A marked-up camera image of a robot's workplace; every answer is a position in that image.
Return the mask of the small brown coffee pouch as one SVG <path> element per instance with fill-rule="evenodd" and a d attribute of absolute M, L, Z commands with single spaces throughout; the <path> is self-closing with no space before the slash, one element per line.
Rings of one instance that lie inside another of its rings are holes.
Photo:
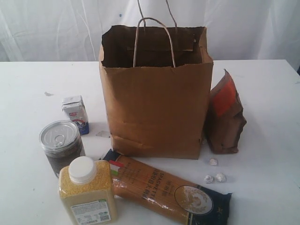
<path fill-rule="evenodd" d="M 211 90 L 204 134 L 215 154 L 234 154 L 247 121 L 233 78 L 227 70 Z"/>

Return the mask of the large brown paper bag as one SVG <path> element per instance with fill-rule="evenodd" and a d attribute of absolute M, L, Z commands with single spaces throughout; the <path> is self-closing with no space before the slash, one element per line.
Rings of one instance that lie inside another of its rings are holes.
<path fill-rule="evenodd" d="M 146 20 L 102 35 L 99 72 L 112 149 L 198 159 L 213 70 L 207 29 L 151 27 Z"/>

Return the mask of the millet bottle with white cap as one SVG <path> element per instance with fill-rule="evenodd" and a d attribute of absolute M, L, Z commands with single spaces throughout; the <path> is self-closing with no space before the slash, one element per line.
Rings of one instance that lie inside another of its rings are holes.
<path fill-rule="evenodd" d="M 74 225 L 104 225 L 117 220 L 110 164 L 81 156 L 59 175 L 59 197 Z"/>

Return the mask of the spaghetti packet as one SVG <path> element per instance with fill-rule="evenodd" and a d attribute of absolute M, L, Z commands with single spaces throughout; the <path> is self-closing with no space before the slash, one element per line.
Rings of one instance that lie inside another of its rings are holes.
<path fill-rule="evenodd" d="M 232 195 L 154 168 L 109 150 L 115 195 L 183 225 L 226 225 Z"/>

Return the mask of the dark can with pull-tab lid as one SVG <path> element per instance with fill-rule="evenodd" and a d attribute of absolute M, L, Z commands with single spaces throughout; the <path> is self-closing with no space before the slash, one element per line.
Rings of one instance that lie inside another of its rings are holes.
<path fill-rule="evenodd" d="M 56 177 L 74 159 L 86 155 L 77 125 L 68 120 L 47 125 L 40 132 L 39 142 Z"/>

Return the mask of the small milk carton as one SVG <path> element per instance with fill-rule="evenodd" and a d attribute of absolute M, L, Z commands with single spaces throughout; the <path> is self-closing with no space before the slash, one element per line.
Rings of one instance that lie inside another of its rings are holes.
<path fill-rule="evenodd" d="M 62 111 L 77 125 L 80 135 L 90 132 L 88 116 L 81 95 L 64 98 Z"/>

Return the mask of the clear plastic scrap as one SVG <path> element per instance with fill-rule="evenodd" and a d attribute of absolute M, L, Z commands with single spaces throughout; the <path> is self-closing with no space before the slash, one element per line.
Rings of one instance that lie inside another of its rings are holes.
<path fill-rule="evenodd" d="M 103 138 L 110 138 L 110 132 L 101 130 L 96 134 L 96 136 L 103 137 Z"/>

